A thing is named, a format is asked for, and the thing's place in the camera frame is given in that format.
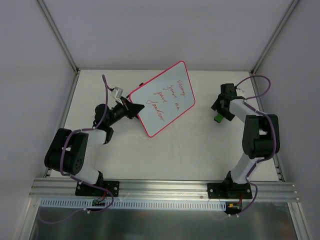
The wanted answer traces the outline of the green whiteboard eraser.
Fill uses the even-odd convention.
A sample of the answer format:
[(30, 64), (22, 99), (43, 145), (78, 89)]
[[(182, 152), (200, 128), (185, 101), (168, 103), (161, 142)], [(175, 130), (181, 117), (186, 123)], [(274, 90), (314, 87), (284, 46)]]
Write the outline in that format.
[(215, 117), (214, 117), (214, 121), (217, 123), (221, 123), (224, 119), (224, 116), (221, 115), (220, 113), (218, 113)]

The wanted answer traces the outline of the pink framed whiteboard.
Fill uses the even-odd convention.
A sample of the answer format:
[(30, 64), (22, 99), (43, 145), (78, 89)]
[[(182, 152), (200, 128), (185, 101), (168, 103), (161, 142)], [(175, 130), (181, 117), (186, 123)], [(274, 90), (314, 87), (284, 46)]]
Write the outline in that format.
[(137, 116), (150, 138), (196, 103), (187, 65), (183, 60), (133, 90), (128, 98), (133, 104), (144, 105)]

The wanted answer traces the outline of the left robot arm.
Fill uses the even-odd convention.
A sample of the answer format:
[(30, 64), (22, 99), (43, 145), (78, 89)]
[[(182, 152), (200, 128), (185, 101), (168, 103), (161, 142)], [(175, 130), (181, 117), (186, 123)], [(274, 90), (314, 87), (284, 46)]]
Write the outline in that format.
[(100, 195), (105, 189), (104, 177), (100, 171), (85, 164), (87, 148), (108, 144), (114, 134), (112, 125), (124, 117), (136, 118), (144, 108), (143, 104), (131, 103), (124, 97), (112, 108), (107, 103), (99, 104), (95, 108), (91, 128), (57, 130), (45, 155), (44, 165), (86, 185), (92, 195)]

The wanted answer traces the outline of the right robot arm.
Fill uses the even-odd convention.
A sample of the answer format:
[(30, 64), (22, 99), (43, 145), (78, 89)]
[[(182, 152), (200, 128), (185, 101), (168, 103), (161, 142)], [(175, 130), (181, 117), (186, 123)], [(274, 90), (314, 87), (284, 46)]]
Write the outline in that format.
[(241, 142), (243, 154), (223, 182), (212, 190), (219, 197), (236, 198), (248, 193), (249, 178), (256, 167), (279, 152), (279, 119), (275, 114), (266, 114), (248, 104), (243, 96), (237, 94), (233, 83), (220, 86), (220, 94), (211, 109), (228, 121), (237, 117), (244, 123)]

